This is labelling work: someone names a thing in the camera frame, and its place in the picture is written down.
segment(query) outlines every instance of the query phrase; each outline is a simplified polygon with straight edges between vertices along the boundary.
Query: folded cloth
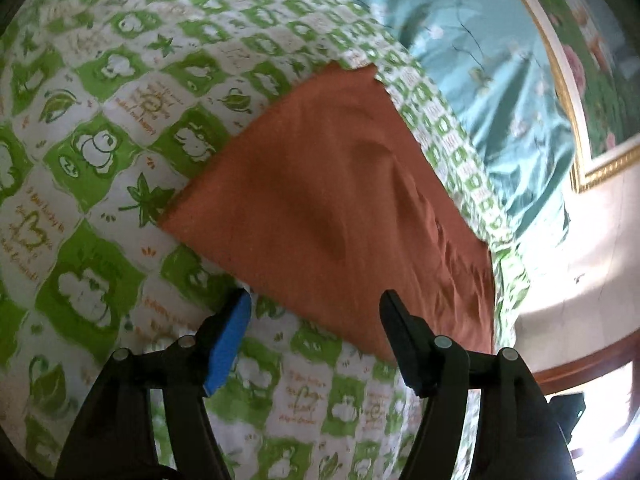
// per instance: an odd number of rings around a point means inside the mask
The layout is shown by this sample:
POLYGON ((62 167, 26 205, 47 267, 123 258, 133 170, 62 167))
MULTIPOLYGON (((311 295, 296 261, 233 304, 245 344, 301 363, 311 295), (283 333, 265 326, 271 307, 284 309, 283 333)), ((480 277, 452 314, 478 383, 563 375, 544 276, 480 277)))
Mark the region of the folded cloth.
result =
POLYGON ((159 224, 299 316, 386 361, 395 289, 436 334, 491 352, 490 253, 374 79, 337 64, 215 155, 159 224))

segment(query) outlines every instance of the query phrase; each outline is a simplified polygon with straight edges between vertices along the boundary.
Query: black object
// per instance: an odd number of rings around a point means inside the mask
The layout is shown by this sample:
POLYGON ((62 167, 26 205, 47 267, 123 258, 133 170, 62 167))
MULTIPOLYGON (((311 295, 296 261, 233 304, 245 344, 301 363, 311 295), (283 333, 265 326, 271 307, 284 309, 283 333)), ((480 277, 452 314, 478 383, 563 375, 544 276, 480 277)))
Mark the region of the black object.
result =
POLYGON ((571 442, 571 434, 587 405, 584 403, 584 393, 556 395, 549 400, 549 407, 554 412, 554 418, 562 430, 567 444, 571 442))
POLYGON ((430 398, 401 480, 450 479, 470 388, 482 389, 470 480, 575 480, 554 413, 514 349, 465 351, 434 336, 392 290, 380 299, 380 318, 404 382, 430 398))
MULTIPOLYGON (((195 336, 140 356, 115 351, 86 398, 63 447, 56 480, 230 480, 202 397, 211 349, 238 296, 207 318, 195 336), (177 470, 158 464, 149 389, 163 392, 177 470)), ((470 480, 575 480, 553 412, 513 349, 467 352, 410 316, 398 295, 380 299, 380 317, 405 383, 429 397, 402 480, 449 480, 470 388, 482 388, 470 480)), ((0 430, 0 478, 45 480, 0 430)))

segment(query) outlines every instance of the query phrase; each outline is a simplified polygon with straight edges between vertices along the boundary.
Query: teal fabric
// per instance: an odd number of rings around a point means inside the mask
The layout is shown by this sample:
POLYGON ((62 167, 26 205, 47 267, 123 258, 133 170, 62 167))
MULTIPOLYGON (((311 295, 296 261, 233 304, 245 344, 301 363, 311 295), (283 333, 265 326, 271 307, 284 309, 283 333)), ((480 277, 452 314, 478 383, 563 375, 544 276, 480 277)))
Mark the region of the teal fabric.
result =
POLYGON ((357 0, 399 38, 467 130, 527 250, 557 245, 575 152, 542 38, 520 0, 357 0))

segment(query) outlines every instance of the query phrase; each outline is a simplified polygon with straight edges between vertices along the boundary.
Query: framed painting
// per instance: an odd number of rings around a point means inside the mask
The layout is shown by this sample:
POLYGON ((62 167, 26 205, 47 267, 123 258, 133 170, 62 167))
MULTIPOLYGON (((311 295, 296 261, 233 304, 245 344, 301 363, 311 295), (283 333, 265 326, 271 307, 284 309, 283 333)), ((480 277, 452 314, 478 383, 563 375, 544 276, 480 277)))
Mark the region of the framed painting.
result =
POLYGON ((640 0, 522 0, 542 34, 571 119, 572 187, 640 160, 640 0))

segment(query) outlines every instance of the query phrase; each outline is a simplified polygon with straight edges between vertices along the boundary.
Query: silver screw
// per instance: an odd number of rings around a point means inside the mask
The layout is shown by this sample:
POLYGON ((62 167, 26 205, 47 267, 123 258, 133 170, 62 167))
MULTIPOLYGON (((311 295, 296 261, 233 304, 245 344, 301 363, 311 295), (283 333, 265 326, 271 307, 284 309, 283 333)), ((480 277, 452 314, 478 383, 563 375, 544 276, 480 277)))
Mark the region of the silver screw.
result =
POLYGON ((451 339, 445 335, 439 335, 433 340, 438 348, 449 348, 451 346, 451 339))
POLYGON ((517 361, 518 353, 513 348, 503 348, 502 355, 507 361, 517 361))
POLYGON ((128 348, 118 348, 112 355, 113 359, 116 361, 124 361, 127 357, 129 357, 129 349, 128 348))
POLYGON ((178 339, 178 345, 181 348, 191 348, 196 344, 196 338, 192 335, 183 335, 180 339, 178 339))

